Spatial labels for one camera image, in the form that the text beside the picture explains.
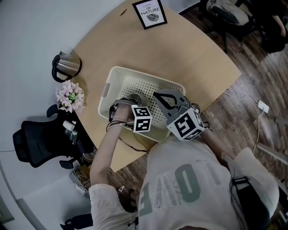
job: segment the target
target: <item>wire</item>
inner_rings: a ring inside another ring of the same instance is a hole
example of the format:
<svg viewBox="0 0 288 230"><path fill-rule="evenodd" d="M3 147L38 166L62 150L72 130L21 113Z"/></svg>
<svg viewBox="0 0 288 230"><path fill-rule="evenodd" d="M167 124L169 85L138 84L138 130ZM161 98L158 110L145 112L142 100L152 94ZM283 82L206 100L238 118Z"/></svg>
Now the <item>wire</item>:
<svg viewBox="0 0 288 230"><path fill-rule="evenodd" d="M260 133L260 121L259 121L259 118L262 116L263 113L264 113L264 110L263 110L262 113L258 116L258 135L257 135L256 144L255 144L255 146L254 146L253 155L254 155L256 146L257 146L257 144L258 144L258 141L259 141L259 133Z"/></svg>
<svg viewBox="0 0 288 230"><path fill-rule="evenodd" d="M91 152L91 154L92 154L93 156L95 156L95 154L94 154L95 151L97 151L97 149L95 149L95 150L93 150L93 152Z"/></svg>
<svg viewBox="0 0 288 230"><path fill-rule="evenodd" d="M234 98L233 96L231 96L230 94L227 94L227 93L225 93L225 92L224 92L224 94L226 94L227 96L229 96L229 97L231 97L231 98L233 98L233 99L235 99L235 100L237 100L237 101L241 101L244 97L250 96L250 97L256 102L256 104L259 104L259 103L255 100L255 98L252 97L250 94L246 94L245 96L241 97L240 99Z"/></svg>
<svg viewBox="0 0 288 230"><path fill-rule="evenodd" d="M91 158L86 157L84 153L83 153L83 156L84 156L86 159L88 159L88 160L93 160L93 159L91 159Z"/></svg>
<svg viewBox="0 0 288 230"><path fill-rule="evenodd" d="M235 206L235 203L238 205L239 209L241 210L242 214L243 214L243 210L242 210L242 207L241 205L238 203L238 200L236 199L235 195L233 194L233 191L232 191L232 186L233 186L233 183L232 183L232 180L233 178L235 177L235 169L234 169L234 174L233 174L233 177L231 177L231 180L230 180L230 184L229 184L229 190L230 190L230 200L231 200L231 204L232 204L232 207L236 213L236 217L238 219L238 221L240 220L242 226L243 226L243 230L245 230L245 224L244 224L244 221L242 220L242 217L241 215L239 214L236 206Z"/></svg>
<svg viewBox="0 0 288 230"><path fill-rule="evenodd" d="M73 165L73 171L74 171L74 174L75 174L77 180L78 180L79 183L80 183L79 186L81 186L81 187L83 187L83 188L89 190L89 188L90 188L90 179L89 179L88 177L83 176L83 175L78 175L78 174L76 174L76 171L75 171L74 165ZM86 178L87 181L83 181L83 183L82 183L80 177L84 177L84 178Z"/></svg>
<svg viewBox="0 0 288 230"><path fill-rule="evenodd" d="M134 138L148 151L148 147L137 137L135 133L133 133Z"/></svg>
<svg viewBox="0 0 288 230"><path fill-rule="evenodd" d="M131 126L129 125L130 123L133 122L124 122L124 121L120 121L120 120L114 120L111 121L107 127L106 127L106 131L108 132L108 130L112 127L112 126L116 126L116 125L121 125L121 124L125 124L126 126L128 126L132 131L133 129L131 128ZM145 153L149 153L148 150L141 150L141 149L136 149L133 146L129 145L128 143L126 143L125 141L123 141L120 137L118 138L120 141L122 141L125 145L129 146L131 149L135 150L136 152L145 152Z"/></svg>

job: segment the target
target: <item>white plastic basket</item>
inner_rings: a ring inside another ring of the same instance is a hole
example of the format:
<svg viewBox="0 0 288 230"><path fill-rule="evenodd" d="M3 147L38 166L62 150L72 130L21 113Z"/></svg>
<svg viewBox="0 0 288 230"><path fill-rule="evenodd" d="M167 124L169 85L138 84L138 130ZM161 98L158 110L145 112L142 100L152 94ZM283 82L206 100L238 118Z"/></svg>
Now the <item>white plastic basket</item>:
<svg viewBox="0 0 288 230"><path fill-rule="evenodd" d="M138 93L143 98L143 106L147 106L153 116L150 131L139 134L156 142L162 142L170 135L170 131L166 128L166 117L153 100L153 93L160 89L176 89L184 95L186 94L186 90L181 84L115 66L110 70L103 89L98 106L98 113L100 116L108 119L109 107L115 100L127 97L131 93ZM170 98L164 99L169 104L173 102Z"/></svg>

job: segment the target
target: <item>framed sign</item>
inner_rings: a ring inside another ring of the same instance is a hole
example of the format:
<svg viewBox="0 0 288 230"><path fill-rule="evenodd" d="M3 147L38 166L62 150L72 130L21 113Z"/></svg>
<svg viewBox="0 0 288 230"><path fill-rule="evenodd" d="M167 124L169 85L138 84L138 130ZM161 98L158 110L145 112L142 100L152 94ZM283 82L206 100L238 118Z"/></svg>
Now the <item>framed sign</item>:
<svg viewBox="0 0 288 230"><path fill-rule="evenodd" d="M143 0L132 5L145 30L167 23L160 0Z"/></svg>

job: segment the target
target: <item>person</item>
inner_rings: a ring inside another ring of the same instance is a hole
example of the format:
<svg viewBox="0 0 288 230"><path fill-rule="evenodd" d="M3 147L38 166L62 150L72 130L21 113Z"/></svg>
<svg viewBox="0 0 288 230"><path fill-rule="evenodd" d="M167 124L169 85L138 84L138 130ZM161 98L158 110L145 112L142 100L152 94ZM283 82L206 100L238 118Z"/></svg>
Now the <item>person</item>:
<svg viewBox="0 0 288 230"><path fill-rule="evenodd" d="M253 0L256 22L259 22L266 37L271 41L269 46L282 50L288 43L287 5L288 0Z"/></svg>
<svg viewBox="0 0 288 230"><path fill-rule="evenodd" d="M119 105L113 120L127 122L128 105ZM279 199L276 181L248 148L237 156L211 130L189 142L170 137L148 155L147 174L138 213L121 206L108 184L116 142L123 124L108 129L94 157L89 189L95 230L239 230L248 229L241 208L231 199L231 174L222 153L234 159L244 175L254 177L267 194L269 215Z"/></svg>

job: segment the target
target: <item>stainless steel kettle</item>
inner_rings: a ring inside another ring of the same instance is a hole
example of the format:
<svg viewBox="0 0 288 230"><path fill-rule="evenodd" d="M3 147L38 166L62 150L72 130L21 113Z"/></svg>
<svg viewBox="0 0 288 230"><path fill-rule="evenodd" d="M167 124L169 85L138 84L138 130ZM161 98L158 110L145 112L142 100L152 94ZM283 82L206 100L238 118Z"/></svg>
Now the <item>stainless steel kettle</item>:
<svg viewBox="0 0 288 230"><path fill-rule="evenodd" d="M52 61L52 77L57 82L70 80L79 74L82 67L82 61L79 58L72 57L62 51L56 55ZM59 78L57 73L67 76L65 80Z"/></svg>

